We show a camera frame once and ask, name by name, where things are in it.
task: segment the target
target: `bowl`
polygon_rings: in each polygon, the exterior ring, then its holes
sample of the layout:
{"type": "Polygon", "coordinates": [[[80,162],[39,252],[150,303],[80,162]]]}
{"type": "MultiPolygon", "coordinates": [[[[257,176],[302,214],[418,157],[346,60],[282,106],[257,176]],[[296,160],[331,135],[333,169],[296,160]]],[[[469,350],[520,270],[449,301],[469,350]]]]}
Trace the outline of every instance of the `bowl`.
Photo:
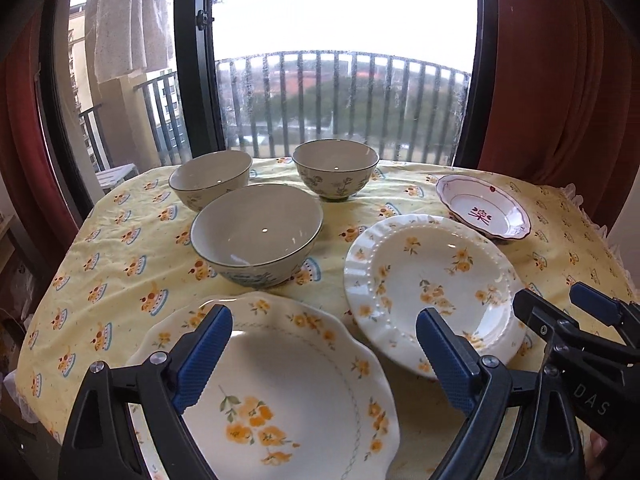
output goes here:
{"type": "Polygon", "coordinates": [[[193,211],[249,183],[251,155],[238,150],[206,153],[179,166],[169,177],[169,187],[193,211]]]}
{"type": "Polygon", "coordinates": [[[491,238],[522,240],[531,221],[514,197],[490,182],[468,175],[443,176],[436,192],[449,210],[469,227],[491,238]]]}
{"type": "Polygon", "coordinates": [[[191,244],[228,280],[273,286],[297,272],[322,226],[322,207],[301,189],[256,184],[207,205],[191,225],[191,244]]]}
{"type": "Polygon", "coordinates": [[[380,160],[366,144],[343,139],[305,142],[292,158],[302,182],[328,200],[346,200],[359,192],[380,160]]]}

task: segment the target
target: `small dish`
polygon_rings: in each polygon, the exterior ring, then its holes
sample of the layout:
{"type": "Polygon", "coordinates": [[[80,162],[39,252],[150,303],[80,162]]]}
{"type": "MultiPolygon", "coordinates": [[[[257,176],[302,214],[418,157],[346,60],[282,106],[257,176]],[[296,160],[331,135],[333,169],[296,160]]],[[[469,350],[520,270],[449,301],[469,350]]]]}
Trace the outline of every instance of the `small dish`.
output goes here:
{"type": "Polygon", "coordinates": [[[288,280],[309,256],[321,227],[322,207],[306,191],[256,184],[198,213],[191,244],[225,278],[258,288],[288,280]]]}
{"type": "Polygon", "coordinates": [[[531,222],[524,208],[489,182],[450,174],[438,181],[436,192],[460,220],[491,237],[521,240],[531,232],[531,222]]]}
{"type": "Polygon", "coordinates": [[[292,158],[302,182],[328,200],[347,200],[359,192],[380,160],[366,144],[343,139],[305,142],[292,158]]]}
{"type": "MultiPolygon", "coordinates": [[[[127,365],[169,351],[217,303],[234,330],[184,422],[218,478],[384,480],[399,445],[391,389],[330,314],[263,292],[207,298],[153,326],[127,365]]],[[[165,478],[143,410],[129,408],[151,476],[165,478]]]]}
{"type": "Polygon", "coordinates": [[[401,215],[366,229],[351,245],[344,288],[359,327],[390,359],[435,378],[415,337],[434,306],[479,354],[507,363],[525,335],[511,302],[523,288],[507,257],[473,229],[448,218],[401,215]]]}
{"type": "Polygon", "coordinates": [[[206,153],[192,158],[169,177],[169,187],[180,201],[193,211],[219,196],[249,183],[251,155],[238,150],[206,153]]]}

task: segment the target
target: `curtain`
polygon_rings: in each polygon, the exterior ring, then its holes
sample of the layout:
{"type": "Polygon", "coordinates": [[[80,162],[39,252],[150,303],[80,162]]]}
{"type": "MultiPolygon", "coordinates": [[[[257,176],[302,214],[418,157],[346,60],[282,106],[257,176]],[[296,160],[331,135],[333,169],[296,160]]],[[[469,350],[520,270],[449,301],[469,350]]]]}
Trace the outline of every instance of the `curtain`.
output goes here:
{"type": "Polygon", "coordinates": [[[498,0],[479,169],[574,183],[612,227],[640,164],[640,57],[601,0],[498,0]]]}
{"type": "Polygon", "coordinates": [[[95,77],[98,83],[169,66],[174,56],[167,0],[98,0],[95,77]]]}
{"type": "Polygon", "coordinates": [[[58,187],[39,120],[34,85],[39,30],[35,16],[0,64],[0,173],[27,234],[55,270],[78,227],[58,187]]]}

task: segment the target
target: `white plate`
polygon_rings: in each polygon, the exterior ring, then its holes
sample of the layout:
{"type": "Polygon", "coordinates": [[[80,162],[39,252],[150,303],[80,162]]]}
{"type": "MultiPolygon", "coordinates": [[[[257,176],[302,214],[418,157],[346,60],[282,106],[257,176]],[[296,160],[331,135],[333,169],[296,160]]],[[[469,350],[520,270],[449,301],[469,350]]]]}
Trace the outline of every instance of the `white plate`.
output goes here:
{"type": "Polygon", "coordinates": [[[523,288],[513,266],[473,229],[430,215],[386,218],[353,243],[344,288],[367,338],[399,365],[435,378],[415,337],[415,321],[434,306],[479,354],[507,363],[524,324],[511,307],[523,288]]]}
{"type": "MultiPolygon", "coordinates": [[[[373,352],[321,310],[263,292],[207,298],[156,324],[127,365],[169,351],[216,303],[234,331],[184,421],[218,478],[383,480],[399,445],[391,389],[373,352]]],[[[164,479],[142,409],[130,407],[152,478],[164,479]]]]}
{"type": "Polygon", "coordinates": [[[498,238],[520,240],[531,232],[527,212],[493,184],[450,174],[436,184],[440,200],[465,224],[498,238]]]}

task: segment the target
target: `yellow tablecloth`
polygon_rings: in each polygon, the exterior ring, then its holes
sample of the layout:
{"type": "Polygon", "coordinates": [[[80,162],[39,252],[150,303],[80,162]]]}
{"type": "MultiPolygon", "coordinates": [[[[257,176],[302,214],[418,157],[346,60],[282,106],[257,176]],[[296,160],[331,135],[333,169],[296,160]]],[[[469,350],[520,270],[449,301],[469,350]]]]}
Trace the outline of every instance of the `yellow tablecloth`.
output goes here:
{"type": "MultiPolygon", "coordinates": [[[[191,247],[194,213],[171,192],[174,168],[157,168],[126,181],[98,202],[84,222],[44,296],[22,347],[17,386],[43,425],[61,442],[87,367],[102,359],[122,366],[151,326],[208,295],[248,289],[222,278],[191,247]]],[[[624,270],[560,190],[533,186],[498,174],[427,164],[380,162],[371,182],[345,203],[322,203],[324,225],[308,263],[269,292],[288,296],[340,317],[356,337],[342,286],[344,257],[358,229],[405,213],[447,215],[435,192],[439,176],[457,171],[488,180],[526,209],[531,234],[501,244],[522,281],[578,319],[584,330],[616,338],[613,330],[571,306],[569,285],[584,281],[628,301],[624,270]]],[[[256,160],[251,183],[279,182],[305,189],[290,158],[256,160]]],[[[542,342],[527,342],[511,367],[538,370],[542,342]]],[[[401,445],[388,477],[427,478],[460,428],[437,383],[406,371],[383,356],[394,391],[401,445]]],[[[513,417],[505,423],[513,423],[513,417]]],[[[510,430],[501,432],[484,474],[493,478],[510,430]]]]}

